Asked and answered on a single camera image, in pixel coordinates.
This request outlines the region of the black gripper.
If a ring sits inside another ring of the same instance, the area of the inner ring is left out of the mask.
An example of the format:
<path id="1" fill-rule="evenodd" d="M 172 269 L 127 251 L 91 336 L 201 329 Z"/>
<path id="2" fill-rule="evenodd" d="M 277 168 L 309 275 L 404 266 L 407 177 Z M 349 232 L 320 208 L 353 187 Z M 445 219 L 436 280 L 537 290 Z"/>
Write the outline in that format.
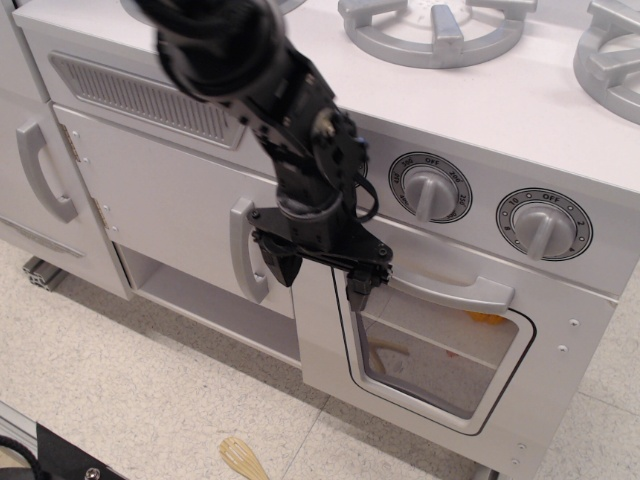
<path id="1" fill-rule="evenodd" d="M 308 218 L 287 216 L 276 207 L 254 208 L 248 220 L 263 260 L 280 284 L 291 287 L 305 259 L 343 270 L 348 273 L 350 309 L 361 312 L 392 272 L 391 247 L 364 226 L 378 210 L 378 200 L 362 217 L 340 206 Z"/>

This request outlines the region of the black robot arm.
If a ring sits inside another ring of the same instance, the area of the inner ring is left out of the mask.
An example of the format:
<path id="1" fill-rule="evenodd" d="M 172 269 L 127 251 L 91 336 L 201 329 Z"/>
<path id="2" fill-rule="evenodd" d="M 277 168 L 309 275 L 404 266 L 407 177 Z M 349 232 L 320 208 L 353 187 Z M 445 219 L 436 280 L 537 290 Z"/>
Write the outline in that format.
<path id="1" fill-rule="evenodd" d="M 392 250 L 357 212 L 367 144 L 314 64 L 285 33 L 271 1 L 143 1 L 162 68 L 187 96 L 221 106 L 248 127 L 270 157 L 276 204 L 248 214 L 253 237 L 284 286 L 304 260 L 347 275 L 362 311 L 391 276 Z"/>

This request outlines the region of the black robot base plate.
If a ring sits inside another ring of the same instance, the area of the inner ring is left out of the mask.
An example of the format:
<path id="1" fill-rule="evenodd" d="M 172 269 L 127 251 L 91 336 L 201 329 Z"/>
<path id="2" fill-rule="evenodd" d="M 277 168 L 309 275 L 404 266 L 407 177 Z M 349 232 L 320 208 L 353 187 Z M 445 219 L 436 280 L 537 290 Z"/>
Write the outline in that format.
<path id="1" fill-rule="evenodd" d="M 26 462 L 23 467 L 2 467 L 2 479 L 125 479 L 109 465 L 40 423 L 35 424 L 34 435 L 2 435 L 1 447 Z"/>

